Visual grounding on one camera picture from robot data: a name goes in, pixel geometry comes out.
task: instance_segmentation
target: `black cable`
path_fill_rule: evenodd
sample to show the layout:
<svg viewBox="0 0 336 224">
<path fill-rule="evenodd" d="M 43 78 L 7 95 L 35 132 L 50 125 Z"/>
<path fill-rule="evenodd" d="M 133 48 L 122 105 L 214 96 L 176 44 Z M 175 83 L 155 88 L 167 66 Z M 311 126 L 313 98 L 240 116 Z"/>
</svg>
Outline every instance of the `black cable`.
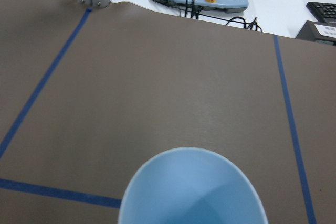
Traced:
<svg viewBox="0 0 336 224">
<path fill-rule="evenodd" d="M 203 8 L 204 8 L 204 6 L 199 6 L 198 7 L 198 10 L 197 10 L 197 12 L 195 14 L 196 19 L 199 18 L 199 15 L 201 14 L 201 11 L 203 11 Z"/>
<path fill-rule="evenodd" d="M 185 13 L 184 13 L 184 17 L 186 18 L 187 17 L 188 0 L 185 1 L 185 6 L 186 6 L 186 10 L 185 10 Z M 198 12 L 197 12 L 197 10 L 196 10 L 195 7 L 196 7 L 195 0 L 191 0 L 191 14 L 190 14 L 190 18 L 193 18 L 194 16 L 196 18 L 198 18 L 198 16 L 199 16 L 199 13 L 200 13 L 201 10 L 199 9 Z"/>
<path fill-rule="evenodd" d="M 205 14 L 200 14 L 200 16 L 204 16 L 204 17 L 208 17 L 208 18 L 214 18 L 214 19 L 218 19 L 218 20 L 222 20 L 222 21 L 227 21 L 227 23 L 225 25 L 228 25 L 231 22 L 239 23 L 239 24 L 244 24 L 244 25 L 249 25 L 249 26 L 252 25 L 252 27 L 255 26 L 255 31 L 257 31 L 258 29 L 260 29 L 260 31 L 263 32 L 262 31 L 263 29 L 258 25 L 258 23 L 256 21 L 256 18 L 251 23 L 246 23 L 246 22 L 236 21 L 236 20 L 234 20 L 234 18 L 232 18 L 232 19 L 224 19 L 224 18 L 213 17 L 213 16 L 205 15 Z"/>
<path fill-rule="evenodd" d="M 152 0 L 156 3 L 159 3 L 161 5 L 164 5 L 166 7 L 169 7 L 169 8 L 175 8 L 175 9 L 178 9 L 178 11 L 180 12 L 180 17 L 182 16 L 182 12 L 181 12 L 181 9 L 179 7 L 179 5 L 174 1 L 174 0 L 163 0 L 162 2 L 160 1 L 157 1 L 157 0 Z"/>
<path fill-rule="evenodd" d="M 244 29 L 246 29 L 246 20 L 243 17 L 238 16 L 231 18 L 225 25 L 227 26 L 228 24 L 230 24 L 230 22 L 232 22 L 235 19 L 241 19 L 243 21 L 242 24 L 244 24 Z"/>
</svg>

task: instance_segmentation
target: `keyboard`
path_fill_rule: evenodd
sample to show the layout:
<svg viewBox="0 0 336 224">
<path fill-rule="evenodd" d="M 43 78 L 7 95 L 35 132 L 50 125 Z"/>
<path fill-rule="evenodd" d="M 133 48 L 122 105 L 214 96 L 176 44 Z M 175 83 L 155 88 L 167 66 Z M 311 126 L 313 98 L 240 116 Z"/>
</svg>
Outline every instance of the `keyboard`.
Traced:
<svg viewBox="0 0 336 224">
<path fill-rule="evenodd" d="M 307 8 L 319 22 L 336 24 L 336 4 L 308 2 Z"/>
</svg>

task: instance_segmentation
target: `blue painter's tape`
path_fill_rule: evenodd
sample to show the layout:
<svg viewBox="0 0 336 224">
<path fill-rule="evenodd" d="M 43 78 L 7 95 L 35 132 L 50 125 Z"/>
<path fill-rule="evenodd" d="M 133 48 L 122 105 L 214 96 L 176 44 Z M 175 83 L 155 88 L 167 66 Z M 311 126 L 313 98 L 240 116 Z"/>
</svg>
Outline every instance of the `blue painter's tape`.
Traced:
<svg viewBox="0 0 336 224">
<path fill-rule="evenodd" d="M 281 85 L 282 85 L 282 92 L 284 94 L 283 98 L 286 104 L 288 123 L 290 127 L 290 133 L 292 137 L 292 143 L 293 143 L 296 163 L 298 166 L 298 171 L 299 171 L 299 176 L 300 176 L 300 181 L 301 181 L 301 188 L 302 188 L 304 203 L 306 206 L 307 217 L 308 217 L 309 224 L 316 224 L 314 207 L 313 207 L 312 199 L 310 196 L 310 190 L 309 190 L 308 180 L 307 180 L 306 171 L 305 171 L 305 165 L 303 163 L 303 158 L 302 158 L 302 153 L 301 153 L 301 148 L 300 148 L 300 143 L 299 143 L 299 137 L 298 137 L 298 133 L 296 130 L 296 124 L 295 124 L 294 114 L 293 114 L 292 105 L 290 101 L 287 80 L 286 80 L 286 75 L 285 75 L 285 69 L 282 63 L 278 36 L 273 35 L 273 41 L 274 41 L 275 52 L 277 55 L 278 68 L 279 68 Z"/>
<path fill-rule="evenodd" d="M 32 185 L 1 178 L 0 188 L 112 208 L 120 208 L 121 205 L 121 199 L 78 193 L 76 191 L 69 191 L 46 186 Z"/>
<path fill-rule="evenodd" d="M 69 47 L 71 46 L 71 44 L 74 41 L 77 34 L 80 32 L 81 28 L 85 24 L 85 22 L 86 22 L 87 18 L 89 17 L 89 14 L 90 14 L 91 11 L 92 11 L 92 8 L 87 8 L 86 9 L 86 11 L 83 14 L 82 19 L 78 23 L 77 27 L 74 29 L 74 31 L 72 32 L 72 34 L 70 35 L 70 37 L 68 38 L 68 40 L 66 41 L 64 46 L 61 48 L 60 52 L 58 53 L 58 55 L 56 56 L 54 61 L 49 66 L 48 70 L 46 71 L 46 73 L 44 74 L 44 76 L 42 77 L 42 79 L 40 80 L 38 85 L 36 86 L 35 90 L 32 92 L 32 94 L 28 98 L 28 101 L 23 106 L 19 115 L 15 119 L 14 123 L 10 127 L 7 134 L 5 135 L 4 139 L 2 140 L 2 142 L 0 144 L 0 159 L 4 155 L 5 151 L 7 150 L 11 140 L 13 139 L 13 137 L 15 135 L 15 133 L 17 132 L 17 130 L 21 126 L 24 118 L 28 114 L 30 108 L 33 106 L 33 104 L 34 104 L 35 100 L 37 99 L 38 95 L 41 93 L 43 87 L 45 86 L 45 84 L 49 80 L 52 73 L 55 71 L 56 67 L 58 66 L 61 59 L 63 58 L 63 56 L 65 55 L 65 53 L 69 49 Z"/>
</svg>

